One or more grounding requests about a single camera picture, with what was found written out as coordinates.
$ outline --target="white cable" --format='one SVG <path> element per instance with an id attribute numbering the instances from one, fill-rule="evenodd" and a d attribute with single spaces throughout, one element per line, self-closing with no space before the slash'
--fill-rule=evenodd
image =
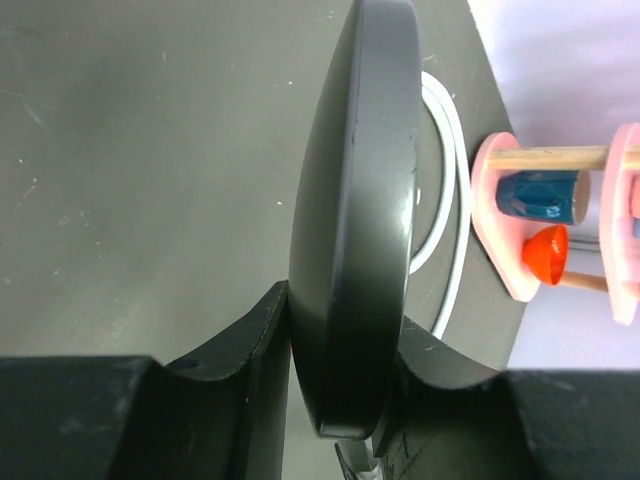
<path id="1" fill-rule="evenodd" d="M 460 216 L 458 219 L 458 237 L 454 250 L 453 264 L 447 282 L 444 300 L 431 333 L 441 339 L 444 334 L 451 312 L 458 296 L 462 268 L 469 243 L 469 228 L 471 223 L 471 181 L 469 179 L 469 165 L 467 150 L 464 145 L 464 134 L 456 107 L 449 96 L 449 92 L 436 78 L 422 72 L 422 100 L 431 113 L 443 151 L 442 192 L 438 204 L 438 213 L 433 227 L 424 244 L 411 259 L 410 273 L 416 272 L 433 254 L 442 238 L 442 234 L 451 212 L 455 178 L 453 171 L 458 170 L 458 195 L 460 197 Z"/>

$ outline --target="mug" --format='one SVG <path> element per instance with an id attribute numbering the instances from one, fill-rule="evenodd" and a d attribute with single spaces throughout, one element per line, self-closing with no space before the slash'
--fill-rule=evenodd
<path id="1" fill-rule="evenodd" d="M 589 206 L 588 171 L 523 170 L 498 182 L 496 203 L 505 215 L 578 225 Z"/>

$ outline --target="orange cup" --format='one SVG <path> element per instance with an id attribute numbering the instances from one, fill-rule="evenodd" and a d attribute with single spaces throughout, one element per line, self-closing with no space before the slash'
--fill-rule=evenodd
<path id="1" fill-rule="evenodd" d="M 569 232 L 564 225 L 540 230 L 522 246 L 522 261 L 542 283 L 557 285 L 569 256 Z"/>

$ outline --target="gray oval object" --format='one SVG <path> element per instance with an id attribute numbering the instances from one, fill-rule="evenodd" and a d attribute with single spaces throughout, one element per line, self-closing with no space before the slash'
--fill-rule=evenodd
<path id="1" fill-rule="evenodd" d="M 307 145 L 289 266 L 293 355 L 320 436 L 369 436 L 389 393 L 409 273 L 420 72 L 411 2 L 356 0 Z"/>

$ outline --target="pink object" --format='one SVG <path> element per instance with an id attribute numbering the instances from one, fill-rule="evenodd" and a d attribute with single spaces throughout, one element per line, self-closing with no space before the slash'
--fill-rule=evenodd
<path id="1" fill-rule="evenodd" d="M 613 319 L 629 325 L 638 305 L 640 244 L 633 236 L 632 198 L 636 187 L 634 170 L 623 165 L 630 145 L 640 145 L 640 124 L 621 126 L 613 137 L 602 181 L 600 200 L 600 250 L 604 263 Z"/>
<path id="2" fill-rule="evenodd" d="M 522 262 L 522 246 L 535 232 L 537 224 L 507 216 L 498 210 L 498 180 L 514 172 L 493 170 L 488 164 L 493 150 L 513 148 L 520 148 L 520 145 L 510 133 L 495 133 L 480 146 L 471 175 L 471 219 L 478 238 L 511 296 L 528 302 L 538 291 L 540 280 Z"/>
<path id="3" fill-rule="evenodd" d="M 640 218 L 640 177 L 637 176 L 631 185 L 631 215 Z"/>

